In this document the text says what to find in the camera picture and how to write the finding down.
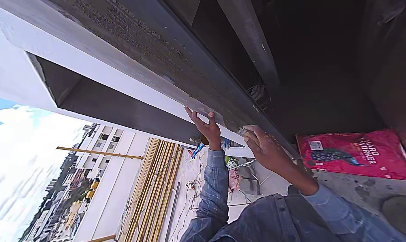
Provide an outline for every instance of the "printed peacock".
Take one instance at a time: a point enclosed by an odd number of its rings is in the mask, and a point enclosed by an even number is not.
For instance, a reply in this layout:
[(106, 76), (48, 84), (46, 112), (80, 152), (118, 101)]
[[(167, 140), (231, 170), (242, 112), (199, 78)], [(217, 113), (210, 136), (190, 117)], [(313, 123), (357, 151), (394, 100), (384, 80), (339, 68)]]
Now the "printed peacock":
[(343, 160), (351, 165), (363, 166), (363, 164), (358, 163), (352, 155), (345, 151), (338, 149), (327, 148), (324, 150), (315, 150), (311, 155), (312, 159), (316, 162), (331, 162), (335, 160)]

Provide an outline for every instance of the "white cloud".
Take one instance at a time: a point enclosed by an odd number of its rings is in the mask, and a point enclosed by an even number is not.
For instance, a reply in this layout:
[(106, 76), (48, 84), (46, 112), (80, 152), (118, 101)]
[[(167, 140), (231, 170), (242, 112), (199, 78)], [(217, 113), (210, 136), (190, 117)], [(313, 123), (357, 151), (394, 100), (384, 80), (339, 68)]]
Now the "white cloud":
[(0, 110), (0, 241), (16, 241), (57, 178), (67, 151), (87, 121), (16, 105)]

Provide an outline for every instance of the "yellow pole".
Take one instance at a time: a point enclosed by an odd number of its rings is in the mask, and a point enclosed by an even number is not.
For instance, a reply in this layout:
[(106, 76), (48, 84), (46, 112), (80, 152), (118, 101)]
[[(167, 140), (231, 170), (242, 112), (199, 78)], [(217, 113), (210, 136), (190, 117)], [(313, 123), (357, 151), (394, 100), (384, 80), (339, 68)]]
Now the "yellow pole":
[(115, 239), (115, 235), (113, 234), (113, 235), (109, 235), (109, 236), (102, 237), (102, 238), (99, 238), (99, 239), (93, 239), (93, 240), (88, 241), (88, 242), (103, 242), (103, 241), (106, 241), (106, 240), (109, 240), (109, 239)]
[(92, 151), (92, 150), (86, 150), (86, 149), (72, 149), (72, 148), (66, 148), (66, 147), (60, 147), (60, 146), (58, 146), (57, 149), (76, 151), (76, 152), (84, 152), (84, 153), (92, 153), (92, 154), (99, 154), (99, 155), (107, 155), (107, 156), (120, 156), (120, 157), (126, 157), (126, 158), (143, 159), (143, 156), (127, 156), (127, 155), (108, 153), (108, 152), (100, 152), (100, 151)]

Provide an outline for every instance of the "blue checkered shirt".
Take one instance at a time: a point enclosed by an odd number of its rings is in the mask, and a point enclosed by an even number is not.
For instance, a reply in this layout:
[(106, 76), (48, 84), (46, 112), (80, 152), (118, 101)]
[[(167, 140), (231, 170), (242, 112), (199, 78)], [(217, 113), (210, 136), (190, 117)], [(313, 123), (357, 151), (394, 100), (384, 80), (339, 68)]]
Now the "blue checkered shirt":
[(197, 217), (180, 241), (406, 241), (396, 229), (321, 184), (311, 196), (273, 194), (260, 198), (227, 224), (228, 170), (224, 157), (223, 151), (209, 150)]

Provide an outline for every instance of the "shirt sleeve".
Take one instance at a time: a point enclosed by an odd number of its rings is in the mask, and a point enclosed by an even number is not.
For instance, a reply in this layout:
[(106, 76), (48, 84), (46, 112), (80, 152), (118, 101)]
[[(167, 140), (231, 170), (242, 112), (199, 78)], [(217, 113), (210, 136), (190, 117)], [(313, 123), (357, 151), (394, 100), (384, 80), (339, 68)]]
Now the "shirt sleeve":
[(335, 195), (319, 184), (318, 191), (303, 197), (343, 241), (406, 241), (406, 237), (376, 215)]
[(182, 242), (208, 241), (227, 225), (228, 169), (224, 151), (209, 150), (204, 178), (197, 217), (189, 223)]

